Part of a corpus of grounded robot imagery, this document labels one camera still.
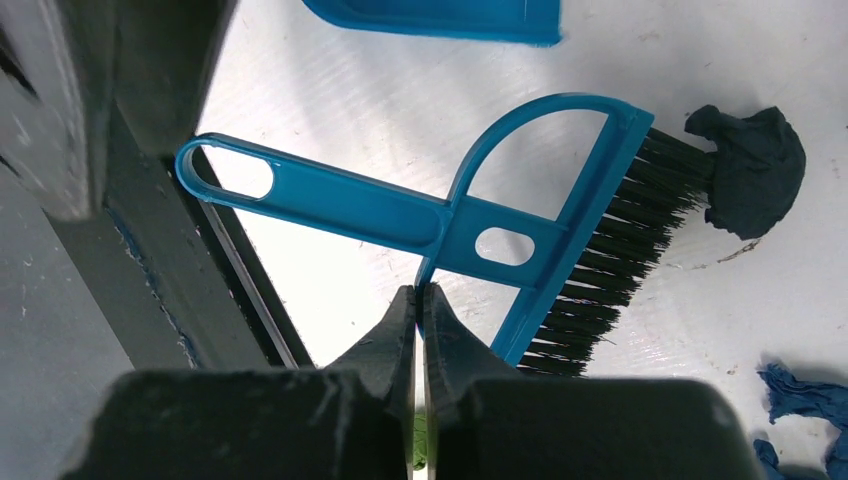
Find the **green paper scrap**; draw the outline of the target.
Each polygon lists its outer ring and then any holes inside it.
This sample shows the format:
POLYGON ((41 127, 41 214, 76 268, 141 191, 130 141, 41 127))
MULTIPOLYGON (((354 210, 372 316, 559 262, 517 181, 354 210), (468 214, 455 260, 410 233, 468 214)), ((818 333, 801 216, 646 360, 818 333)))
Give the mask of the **green paper scrap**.
POLYGON ((414 471, 420 471, 426 468, 428 460, 428 421, 424 410, 419 410, 415 413, 413 421, 413 461, 412 466, 414 471))

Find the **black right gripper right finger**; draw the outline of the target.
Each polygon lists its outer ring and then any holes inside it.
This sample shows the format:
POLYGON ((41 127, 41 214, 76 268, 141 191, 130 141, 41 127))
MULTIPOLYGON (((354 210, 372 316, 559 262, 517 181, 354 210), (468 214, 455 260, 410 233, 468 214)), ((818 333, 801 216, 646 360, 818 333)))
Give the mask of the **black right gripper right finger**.
POLYGON ((689 379, 568 378, 509 366, 421 290, 432 479, 761 479, 729 403, 689 379))

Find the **black paper scrap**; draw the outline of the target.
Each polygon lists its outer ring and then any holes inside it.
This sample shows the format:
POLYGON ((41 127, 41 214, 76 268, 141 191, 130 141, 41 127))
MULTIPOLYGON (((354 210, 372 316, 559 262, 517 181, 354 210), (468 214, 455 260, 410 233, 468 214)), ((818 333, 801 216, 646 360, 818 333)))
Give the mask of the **black paper scrap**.
POLYGON ((805 172, 802 142, 782 111, 772 106, 737 118, 706 105, 684 131, 714 143, 705 221, 739 239, 766 235, 793 207, 805 172))

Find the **blue plastic dustpan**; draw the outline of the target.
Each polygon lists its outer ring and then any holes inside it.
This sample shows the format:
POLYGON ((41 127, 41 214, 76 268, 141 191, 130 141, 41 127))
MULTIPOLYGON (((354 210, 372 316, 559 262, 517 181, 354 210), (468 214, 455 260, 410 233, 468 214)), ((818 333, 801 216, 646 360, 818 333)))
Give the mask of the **blue plastic dustpan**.
POLYGON ((556 0, 305 0, 304 5, 322 20, 353 30, 543 47, 563 38, 556 0))

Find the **blue hand brush black bristles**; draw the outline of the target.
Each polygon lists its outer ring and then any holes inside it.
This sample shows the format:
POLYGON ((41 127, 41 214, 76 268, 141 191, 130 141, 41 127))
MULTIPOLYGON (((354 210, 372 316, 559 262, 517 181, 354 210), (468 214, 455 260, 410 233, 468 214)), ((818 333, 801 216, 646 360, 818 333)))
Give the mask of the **blue hand brush black bristles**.
POLYGON ((709 185, 712 159, 655 129, 653 120, 595 94, 534 99, 481 134, 443 199, 220 133, 186 142, 175 171, 200 200, 418 255, 417 286, 445 270, 516 288, 492 351, 530 374, 577 377, 709 185), (565 111, 606 120, 555 219, 469 194, 503 140, 565 111), (270 191, 253 198, 206 182, 193 164, 203 147, 265 162, 270 191))

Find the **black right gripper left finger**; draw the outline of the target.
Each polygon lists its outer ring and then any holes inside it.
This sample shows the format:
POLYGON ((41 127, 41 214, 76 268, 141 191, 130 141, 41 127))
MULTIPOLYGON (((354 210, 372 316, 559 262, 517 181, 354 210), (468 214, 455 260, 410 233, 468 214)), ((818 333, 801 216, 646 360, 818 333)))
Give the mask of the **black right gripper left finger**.
POLYGON ((322 369, 136 370, 109 388, 64 479, 407 479, 415 290, 322 369))

